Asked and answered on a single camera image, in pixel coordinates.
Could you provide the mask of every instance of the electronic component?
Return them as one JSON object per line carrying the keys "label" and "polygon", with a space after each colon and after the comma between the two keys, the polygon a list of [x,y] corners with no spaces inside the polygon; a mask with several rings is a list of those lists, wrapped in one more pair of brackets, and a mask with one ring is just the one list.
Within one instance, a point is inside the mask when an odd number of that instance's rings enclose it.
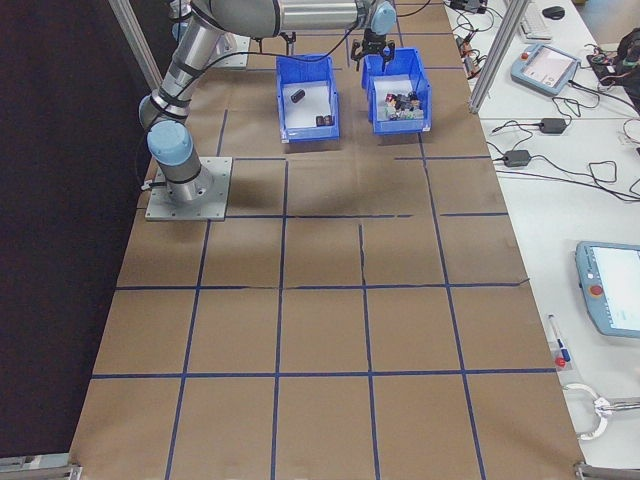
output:
{"label": "electronic component", "polygon": [[471,13],[485,13],[488,0],[451,0],[449,6],[454,10],[465,10]]}
{"label": "electronic component", "polygon": [[509,168],[526,167],[531,162],[531,154],[529,150],[509,150],[502,161]]}
{"label": "electronic component", "polygon": [[547,135],[559,135],[567,129],[564,118],[543,118],[540,121],[540,131]]}
{"label": "electronic component", "polygon": [[576,265],[587,311],[600,333],[640,338],[640,246],[580,242]]}
{"label": "electronic component", "polygon": [[556,96],[573,78],[580,60],[548,45],[528,47],[511,67],[511,78],[540,93]]}
{"label": "electronic component", "polygon": [[293,95],[291,95],[291,101],[293,103],[298,103],[305,96],[305,91],[303,89],[297,90]]}

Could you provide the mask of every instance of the touchscreen display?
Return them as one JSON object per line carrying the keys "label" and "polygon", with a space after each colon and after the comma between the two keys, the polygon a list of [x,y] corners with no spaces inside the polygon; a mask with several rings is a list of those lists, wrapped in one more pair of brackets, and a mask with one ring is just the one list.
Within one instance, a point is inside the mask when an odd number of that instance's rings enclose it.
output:
{"label": "touchscreen display", "polygon": [[611,327],[640,330],[640,251],[593,247]]}
{"label": "touchscreen display", "polygon": [[526,65],[522,73],[538,83],[556,87],[573,59],[561,53],[542,47],[538,54]]}

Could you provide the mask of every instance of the metal bracket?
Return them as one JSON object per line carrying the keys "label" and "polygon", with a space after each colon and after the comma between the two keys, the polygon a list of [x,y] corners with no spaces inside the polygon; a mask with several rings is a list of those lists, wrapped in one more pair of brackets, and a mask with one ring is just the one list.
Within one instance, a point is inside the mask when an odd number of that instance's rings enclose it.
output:
{"label": "metal bracket", "polygon": [[[231,157],[200,157],[200,163],[213,175],[213,186],[207,193],[191,204],[179,205],[169,196],[165,187],[156,187],[149,197],[149,205],[145,215],[147,220],[213,220],[221,222],[225,219],[233,159]],[[164,174],[158,170],[155,183],[165,181]]]}

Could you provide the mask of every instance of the small parts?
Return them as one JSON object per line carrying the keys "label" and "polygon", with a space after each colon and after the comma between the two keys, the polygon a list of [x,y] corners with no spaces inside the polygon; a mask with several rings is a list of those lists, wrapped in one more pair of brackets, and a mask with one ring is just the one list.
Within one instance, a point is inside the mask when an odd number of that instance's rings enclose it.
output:
{"label": "small parts", "polygon": [[327,115],[325,117],[318,115],[316,117],[316,127],[332,127],[334,123],[333,115]]}
{"label": "small parts", "polygon": [[291,95],[291,101],[293,103],[298,103],[300,100],[302,100],[305,96],[305,91],[300,89],[298,91],[296,91],[293,95]]}
{"label": "small parts", "polygon": [[388,93],[385,99],[387,120],[414,120],[424,118],[422,103],[416,92],[408,95]]}

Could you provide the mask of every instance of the power adapter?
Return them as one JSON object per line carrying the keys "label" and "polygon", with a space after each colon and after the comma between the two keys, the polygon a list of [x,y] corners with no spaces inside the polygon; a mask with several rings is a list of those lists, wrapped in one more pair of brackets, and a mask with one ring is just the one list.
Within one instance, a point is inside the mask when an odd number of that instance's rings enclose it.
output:
{"label": "power adapter", "polygon": [[509,168],[526,167],[531,162],[531,155],[529,150],[509,150],[502,157],[502,161]]}
{"label": "power adapter", "polygon": [[550,135],[559,135],[567,129],[564,118],[543,118],[540,120],[540,131]]}

